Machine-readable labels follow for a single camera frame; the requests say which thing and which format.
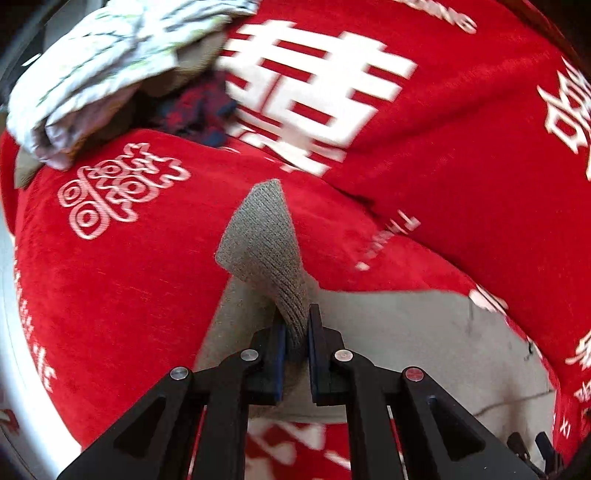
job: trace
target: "floral patterned cloth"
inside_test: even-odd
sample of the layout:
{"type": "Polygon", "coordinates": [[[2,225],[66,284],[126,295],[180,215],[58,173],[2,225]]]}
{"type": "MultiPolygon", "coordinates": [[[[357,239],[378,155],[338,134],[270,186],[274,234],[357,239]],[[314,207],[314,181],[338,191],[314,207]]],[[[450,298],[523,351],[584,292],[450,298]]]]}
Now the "floral patterned cloth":
{"type": "Polygon", "coordinates": [[[66,170],[142,80],[177,66],[178,48],[257,9],[258,0],[111,0],[22,75],[9,100],[8,131],[66,170]]]}

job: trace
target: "red bedding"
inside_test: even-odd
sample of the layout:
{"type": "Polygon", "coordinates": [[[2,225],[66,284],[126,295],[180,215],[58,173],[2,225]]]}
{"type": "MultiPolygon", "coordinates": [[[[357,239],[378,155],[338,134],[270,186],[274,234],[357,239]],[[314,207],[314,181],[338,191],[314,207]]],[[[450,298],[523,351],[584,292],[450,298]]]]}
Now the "red bedding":
{"type": "MultiPolygon", "coordinates": [[[[232,37],[249,44],[262,30],[281,27],[271,44],[304,53],[309,64],[300,68],[309,70],[308,57],[332,48],[327,37],[359,41],[365,35],[372,48],[390,55],[376,55],[364,68],[401,90],[377,98],[361,91],[361,83],[352,87],[353,103],[374,110],[363,110],[372,115],[357,131],[347,127],[350,138],[312,132],[313,142],[297,154],[286,149],[283,139],[294,138],[292,113],[326,133],[322,125],[336,124],[342,112],[323,112],[313,89],[288,99],[291,113],[282,111],[282,95],[290,92],[285,85],[317,86],[316,77],[270,59],[272,48],[251,59],[262,70],[225,60],[230,92],[242,96],[245,128],[235,135],[257,148],[235,141],[231,151],[216,151],[135,131],[81,158],[70,172],[42,169],[17,194],[11,189],[16,149],[2,137],[2,201],[17,237],[25,331],[46,388],[83,445],[171,366],[193,363],[228,279],[213,253],[252,185],[270,178],[282,182],[304,267],[322,288],[467,295],[475,287],[467,272],[508,302],[516,330],[544,355],[559,388],[557,448],[570,458],[589,431],[588,83],[492,0],[448,2],[475,19],[475,33],[410,8],[412,2],[346,3],[265,0],[232,37]],[[331,10],[334,15],[324,14],[331,10]],[[325,50],[310,46],[310,38],[325,50]],[[393,56],[402,58],[397,75],[384,70],[393,56]],[[274,83],[253,99],[249,75],[263,70],[275,72],[274,83]],[[277,130],[278,111],[287,115],[284,130],[277,130]],[[279,154],[321,178],[285,168],[279,154]],[[145,168],[144,179],[125,190],[131,203],[121,190],[102,189],[96,176],[97,168],[117,175],[117,159],[145,168]],[[393,230],[400,234],[385,235],[393,230]]],[[[245,44],[226,48],[235,58],[245,44]]],[[[267,446],[253,439],[249,448],[258,453],[251,466],[268,445],[301,437],[285,425],[261,428],[267,446]]],[[[301,449],[306,465],[312,457],[343,463],[344,427],[323,429],[322,436],[322,448],[319,440],[310,448],[297,443],[298,461],[301,449]]],[[[283,470],[292,464],[272,457],[275,476],[293,475],[293,468],[283,470]]]]}

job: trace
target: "gray sock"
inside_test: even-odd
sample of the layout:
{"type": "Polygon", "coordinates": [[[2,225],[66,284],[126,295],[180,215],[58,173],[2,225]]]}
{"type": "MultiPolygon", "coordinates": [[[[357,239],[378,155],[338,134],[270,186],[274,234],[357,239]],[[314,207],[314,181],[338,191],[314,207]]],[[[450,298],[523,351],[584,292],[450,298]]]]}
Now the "gray sock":
{"type": "Polygon", "coordinates": [[[288,357],[303,359],[310,299],[279,180],[252,188],[224,232],[216,261],[275,302],[287,324],[288,357]]]}

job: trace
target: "white lettering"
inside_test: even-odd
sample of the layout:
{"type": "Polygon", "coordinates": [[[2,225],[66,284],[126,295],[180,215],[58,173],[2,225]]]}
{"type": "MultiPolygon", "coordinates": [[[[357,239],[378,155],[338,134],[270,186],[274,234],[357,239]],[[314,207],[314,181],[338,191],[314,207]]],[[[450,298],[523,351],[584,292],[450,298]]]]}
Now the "white lettering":
{"type": "Polygon", "coordinates": [[[465,14],[456,12],[453,8],[447,8],[433,0],[394,0],[399,4],[406,4],[415,10],[422,10],[432,17],[445,20],[451,25],[457,25],[464,32],[474,35],[476,33],[476,22],[465,14]]]}
{"type": "Polygon", "coordinates": [[[590,401],[591,400],[591,381],[589,381],[588,383],[583,383],[581,388],[579,388],[574,393],[574,396],[581,403],[590,401]]]}
{"type": "MultiPolygon", "coordinates": [[[[578,154],[579,147],[588,147],[590,145],[591,86],[580,71],[565,59],[563,59],[563,62],[567,67],[570,79],[557,72],[560,85],[559,97],[549,94],[539,85],[538,93],[548,107],[545,120],[546,131],[556,135],[573,153],[578,154]],[[559,122],[570,127],[571,131],[565,132],[559,122]]],[[[587,161],[586,176],[591,181],[591,149],[587,161]]]]}
{"type": "Polygon", "coordinates": [[[24,299],[22,297],[21,272],[18,269],[18,260],[16,256],[14,259],[14,268],[14,281],[17,290],[17,302],[19,303],[22,329],[25,333],[25,338],[27,339],[27,342],[33,342],[31,354],[33,357],[33,361],[35,362],[35,366],[37,367],[37,374],[39,375],[39,378],[43,383],[43,387],[45,387],[45,389],[49,393],[53,393],[53,390],[51,389],[51,380],[57,379],[56,371],[53,367],[47,364],[47,350],[45,349],[45,347],[42,347],[41,345],[39,345],[38,342],[34,341],[33,339],[33,331],[35,330],[33,326],[33,317],[29,313],[27,299],[24,299]]]}
{"type": "Polygon", "coordinates": [[[341,457],[338,453],[333,452],[332,450],[327,450],[324,453],[324,458],[336,463],[337,465],[340,465],[346,470],[351,470],[351,461],[341,457]]]}
{"type": "Polygon", "coordinates": [[[405,222],[404,228],[406,228],[408,231],[402,228],[394,219],[390,219],[390,223],[386,225],[385,229],[379,231],[372,237],[372,242],[363,256],[363,261],[359,261],[357,264],[355,264],[355,268],[357,270],[368,271],[370,266],[367,262],[377,257],[378,253],[383,250],[383,248],[394,235],[408,235],[409,232],[416,230],[421,225],[421,222],[416,217],[409,217],[402,210],[399,210],[398,214],[405,222]]]}
{"type": "Polygon", "coordinates": [[[570,437],[570,423],[565,417],[562,417],[562,425],[560,426],[560,433],[568,440],[570,437]]]}
{"type": "Polygon", "coordinates": [[[289,422],[268,419],[252,419],[248,422],[248,434],[267,455],[283,465],[293,465],[296,462],[296,446],[294,442],[282,442],[271,445],[265,440],[265,434],[273,426],[278,426],[296,441],[304,444],[310,450],[322,450],[326,442],[326,426],[312,424],[299,428],[289,422]]]}
{"type": "Polygon", "coordinates": [[[574,357],[567,358],[564,363],[567,365],[579,364],[582,371],[591,367],[591,330],[579,340],[574,357]]]}

